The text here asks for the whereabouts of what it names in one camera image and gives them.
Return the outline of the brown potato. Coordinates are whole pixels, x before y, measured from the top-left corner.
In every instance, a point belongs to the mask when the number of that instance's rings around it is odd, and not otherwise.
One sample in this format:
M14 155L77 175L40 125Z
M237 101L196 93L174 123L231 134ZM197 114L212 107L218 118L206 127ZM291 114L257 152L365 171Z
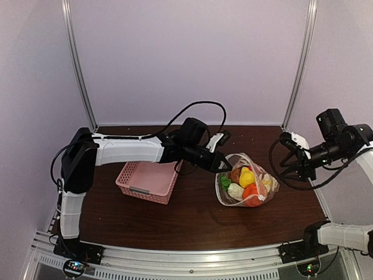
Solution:
M233 183L238 184L240 182L240 175L241 175L241 168L235 168L229 172L228 177Z

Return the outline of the yellow pear with leaf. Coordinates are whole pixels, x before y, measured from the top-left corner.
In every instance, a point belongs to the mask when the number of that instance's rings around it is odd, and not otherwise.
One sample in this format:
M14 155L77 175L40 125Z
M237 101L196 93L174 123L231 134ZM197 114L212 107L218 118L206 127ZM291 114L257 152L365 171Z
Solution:
M242 188L247 188L251 184L255 184L255 175L254 172L248 167L241 168L240 182L239 185Z

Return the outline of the white wrinkled cabbage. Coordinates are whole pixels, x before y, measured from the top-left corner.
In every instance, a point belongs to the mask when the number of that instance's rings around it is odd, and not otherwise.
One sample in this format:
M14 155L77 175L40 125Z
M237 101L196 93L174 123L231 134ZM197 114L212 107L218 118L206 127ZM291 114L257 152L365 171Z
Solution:
M231 181L226 175L219 175L221 189L232 199L241 201L244 189L237 183Z

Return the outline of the clear zip top bag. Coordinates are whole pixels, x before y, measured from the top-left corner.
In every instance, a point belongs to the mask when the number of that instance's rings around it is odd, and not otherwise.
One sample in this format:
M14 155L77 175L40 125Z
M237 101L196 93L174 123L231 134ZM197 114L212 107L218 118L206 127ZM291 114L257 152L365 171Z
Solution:
M216 196L222 205L256 208L279 191L278 181L245 153L229 154L226 160L232 170L215 177Z

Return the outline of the orange pumpkin with leaf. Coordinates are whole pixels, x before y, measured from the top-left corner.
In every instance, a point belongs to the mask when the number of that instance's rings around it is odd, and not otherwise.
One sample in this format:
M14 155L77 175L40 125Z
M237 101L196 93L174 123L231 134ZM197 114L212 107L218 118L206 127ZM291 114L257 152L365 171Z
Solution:
M244 193L242 195L242 199L244 200L244 204L248 207L258 207L262 204L262 201L258 197L258 190L256 184L248 185Z

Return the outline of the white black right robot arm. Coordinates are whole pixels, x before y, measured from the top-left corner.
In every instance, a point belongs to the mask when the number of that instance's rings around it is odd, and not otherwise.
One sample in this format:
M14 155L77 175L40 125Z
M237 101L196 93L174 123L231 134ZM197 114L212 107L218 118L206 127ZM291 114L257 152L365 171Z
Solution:
M303 257L312 257L322 246L338 246L372 256L372 128L347 124L337 108L316 117L323 142L309 146L294 133L283 132L277 144L288 149L279 163L277 178L295 190L310 181L325 200L329 220L314 223L299 244Z

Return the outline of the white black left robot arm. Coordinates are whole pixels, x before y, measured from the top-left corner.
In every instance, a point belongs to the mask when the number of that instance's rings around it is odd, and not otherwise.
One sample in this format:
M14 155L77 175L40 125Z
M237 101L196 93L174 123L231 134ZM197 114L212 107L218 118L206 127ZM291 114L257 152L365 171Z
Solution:
M179 164L187 161L214 174L232 170L225 155L216 149L223 146L231 134L220 130L210 136L207 143L201 144L207 131L205 123L192 117L169 134L103 135L93 134L88 128L78 129L70 144L56 154L61 158L61 176L54 183L61 197L59 240L62 251L71 259L78 259L84 253L79 238L80 215L97 166L127 162Z

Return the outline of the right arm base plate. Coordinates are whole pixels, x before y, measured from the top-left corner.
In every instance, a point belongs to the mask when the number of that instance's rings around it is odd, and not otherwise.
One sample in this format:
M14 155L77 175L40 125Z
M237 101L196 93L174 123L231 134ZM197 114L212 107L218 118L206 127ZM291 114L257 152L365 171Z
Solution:
M283 264L316 258L328 252L329 248L326 245L316 245L312 247L303 240L293 243L285 241L279 247L279 254Z

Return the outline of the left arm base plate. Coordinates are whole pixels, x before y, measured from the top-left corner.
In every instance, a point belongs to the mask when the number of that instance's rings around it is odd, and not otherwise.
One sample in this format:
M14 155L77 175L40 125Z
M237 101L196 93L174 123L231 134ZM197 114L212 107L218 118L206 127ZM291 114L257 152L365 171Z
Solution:
M86 264L101 264L104 247L81 242L79 239L58 238L53 253Z

